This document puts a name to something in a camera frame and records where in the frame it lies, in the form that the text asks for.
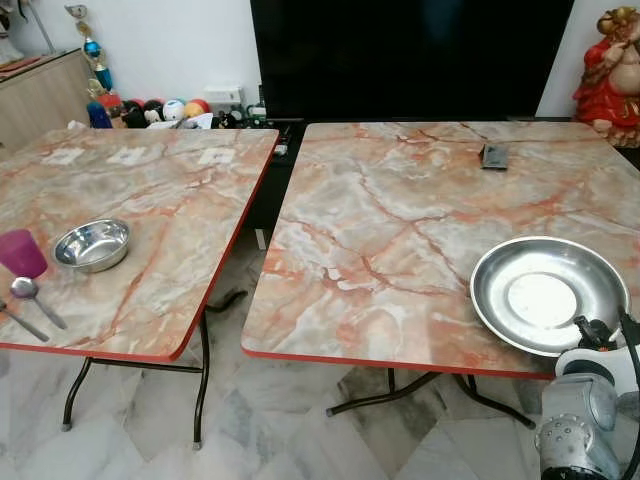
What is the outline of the black television stand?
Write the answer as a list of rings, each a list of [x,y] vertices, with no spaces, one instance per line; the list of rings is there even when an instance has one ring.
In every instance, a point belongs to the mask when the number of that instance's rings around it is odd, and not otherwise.
[[[250,205],[241,223],[242,230],[274,230],[276,219],[287,192],[289,180],[297,159],[297,150],[305,136],[307,122],[274,122],[271,127],[278,132],[275,150],[262,174]]]

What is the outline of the large steel plate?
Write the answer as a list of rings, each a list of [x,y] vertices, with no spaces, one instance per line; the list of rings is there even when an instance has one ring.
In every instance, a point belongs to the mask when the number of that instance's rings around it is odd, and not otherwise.
[[[477,261],[470,296],[486,328],[531,355],[576,348],[576,317],[603,325],[611,340],[630,311],[625,282],[611,262],[580,243],[526,236],[497,244]]]

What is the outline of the black television screen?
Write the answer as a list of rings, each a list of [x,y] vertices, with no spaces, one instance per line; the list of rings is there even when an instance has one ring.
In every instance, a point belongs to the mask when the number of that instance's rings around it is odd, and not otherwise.
[[[531,116],[575,0],[250,0],[271,118]]]

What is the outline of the pink plastic cup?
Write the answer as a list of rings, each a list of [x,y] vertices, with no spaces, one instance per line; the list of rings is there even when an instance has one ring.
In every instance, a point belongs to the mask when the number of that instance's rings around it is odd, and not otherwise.
[[[31,230],[17,229],[0,234],[0,264],[14,276],[35,279],[49,269],[45,253]]]

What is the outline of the gold and blue trophy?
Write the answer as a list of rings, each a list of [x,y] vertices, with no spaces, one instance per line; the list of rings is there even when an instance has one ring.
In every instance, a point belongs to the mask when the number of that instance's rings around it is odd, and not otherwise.
[[[84,37],[81,51],[84,59],[90,64],[92,73],[88,92],[90,92],[92,99],[101,102],[106,108],[113,108],[120,101],[119,97],[115,96],[113,76],[111,76],[110,69],[104,63],[105,52],[99,42],[91,37],[93,31],[87,23],[88,13],[90,12],[88,12],[87,6],[83,4],[65,5],[64,8],[70,17],[76,19],[76,28]]]

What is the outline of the small dark flat box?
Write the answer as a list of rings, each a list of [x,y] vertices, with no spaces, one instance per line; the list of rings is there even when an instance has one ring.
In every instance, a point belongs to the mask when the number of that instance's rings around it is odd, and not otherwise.
[[[509,165],[509,150],[503,145],[485,145],[481,155],[481,169],[506,172]]]

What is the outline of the red and gold statue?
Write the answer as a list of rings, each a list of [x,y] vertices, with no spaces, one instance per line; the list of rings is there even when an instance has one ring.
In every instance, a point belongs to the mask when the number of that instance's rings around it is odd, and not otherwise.
[[[640,143],[640,27],[635,6],[608,10],[596,22],[603,38],[584,54],[584,73],[573,93],[573,119],[613,146]]]

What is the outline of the white power box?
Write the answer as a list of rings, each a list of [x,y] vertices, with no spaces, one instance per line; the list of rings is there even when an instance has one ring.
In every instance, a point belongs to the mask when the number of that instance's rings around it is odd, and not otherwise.
[[[244,88],[239,84],[232,86],[206,86],[202,99],[209,102],[214,108],[232,108],[239,106],[244,101]]]

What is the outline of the marble folding table with stickers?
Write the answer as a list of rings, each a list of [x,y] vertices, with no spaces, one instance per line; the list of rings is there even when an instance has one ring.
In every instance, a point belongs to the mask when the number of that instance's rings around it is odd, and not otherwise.
[[[84,365],[182,371],[193,334],[210,347],[205,312],[278,133],[270,129],[60,129],[0,157],[0,233],[27,229],[45,256],[70,230],[119,220],[131,230],[119,264],[84,273],[52,264],[38,296],[0,314],[0,351],[81,357]]]

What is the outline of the large marble folding table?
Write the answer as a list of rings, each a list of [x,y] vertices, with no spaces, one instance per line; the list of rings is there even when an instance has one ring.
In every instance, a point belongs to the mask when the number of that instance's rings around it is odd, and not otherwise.
[[[485,145],[506,172],[481,169]],[[640,173],[562,122],[307,125],[239,340],[260,358],[549,380],[552,358],[489,332],[468,279],[486,251],[550,236],[636,275]]]

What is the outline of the wooden cabinet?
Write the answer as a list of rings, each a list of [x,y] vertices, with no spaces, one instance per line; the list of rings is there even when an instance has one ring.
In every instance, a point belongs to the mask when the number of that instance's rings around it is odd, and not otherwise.
[[[0,147],[15,152],[70,122],[90,122],[91,76],[83,52],[72,50],[0,79]]]

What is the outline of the steel spoon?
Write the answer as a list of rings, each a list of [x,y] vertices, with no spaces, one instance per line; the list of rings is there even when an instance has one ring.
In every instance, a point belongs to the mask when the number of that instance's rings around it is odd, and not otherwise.
[[[28,276],[18,276],[12,283],[10,291],[12,291],[15,297],[20,298],[20,300],[28,300],[35,303],[38,310],[40,310],[56,328],[61,330],[68,329],[67,323],[38,298],[38,285],[32,278],[28,278]]]

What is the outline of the small steel bowl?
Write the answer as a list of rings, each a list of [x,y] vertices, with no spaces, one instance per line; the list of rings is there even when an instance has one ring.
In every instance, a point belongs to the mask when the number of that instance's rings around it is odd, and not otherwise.
[[[68,230],[52,247],[56,264],[78,273],[100,273],[127,256],[131,227],[119,219],[99,219]]]

